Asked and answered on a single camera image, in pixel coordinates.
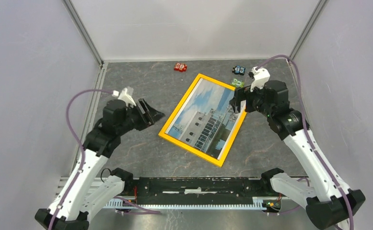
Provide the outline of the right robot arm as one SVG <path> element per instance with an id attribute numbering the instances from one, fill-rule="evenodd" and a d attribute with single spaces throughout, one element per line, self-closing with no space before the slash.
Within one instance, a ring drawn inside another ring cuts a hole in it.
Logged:
<path id="1" fill-rule="evenodd" d="M 302 113 L 290 107 L 286 84 L 270 80 L 260 87 L 236 88 L 230 105 L 236 113 L 242 110 L 261 113 L 270 129 L 294 153 L 311 181 L 311 186 L 306 186 L 274 168 L 261 175 L 261 192 L 267 196 L 276 192 L 287 196 L 305 209 L 320 230 L 343 221 L 348 221 L 349 228 L 353 229 L 353 217 L 365 202 L 365 195 L 361 190 L 351 189 L 324 156 Z"/>

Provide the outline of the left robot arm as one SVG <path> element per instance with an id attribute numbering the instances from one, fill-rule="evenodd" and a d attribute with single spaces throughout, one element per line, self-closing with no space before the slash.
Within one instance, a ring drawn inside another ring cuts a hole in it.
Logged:
<path id="1" fill-rule="evenodd" d="M 118 194 L 134 189 L 133 174 L 116 168 L 92 193 L 89 189 L 102 167 L 120 145 L 121 137 L 142 131 L 165 116 L 144 99 L 113 99 L 106 103 L 100 118 L 81 146 L 74 171 L 48 208 L 41 208 L 35 220 L 46 230 L 86 230 L 94 216 Z"/>

